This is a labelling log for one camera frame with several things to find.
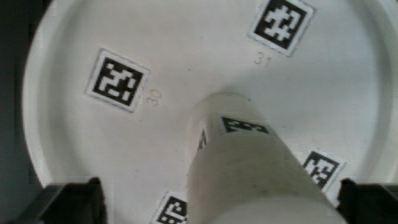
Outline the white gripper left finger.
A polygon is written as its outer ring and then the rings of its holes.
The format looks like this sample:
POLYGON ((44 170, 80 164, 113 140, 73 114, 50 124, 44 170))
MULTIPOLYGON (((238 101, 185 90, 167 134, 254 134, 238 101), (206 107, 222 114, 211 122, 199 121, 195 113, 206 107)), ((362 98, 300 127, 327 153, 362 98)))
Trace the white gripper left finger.
POLYGON ((19 216, 19 224, 108 224, 101 180, 51 184, 19 216))

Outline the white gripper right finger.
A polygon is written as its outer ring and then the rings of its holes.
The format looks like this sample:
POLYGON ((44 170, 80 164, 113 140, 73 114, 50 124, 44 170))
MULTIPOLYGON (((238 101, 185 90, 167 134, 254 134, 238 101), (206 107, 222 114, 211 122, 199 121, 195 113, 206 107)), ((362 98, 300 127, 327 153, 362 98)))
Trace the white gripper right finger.
POLYGON ((348 224, 398 224, 398 185, 343 179, 337 202, 348 224))

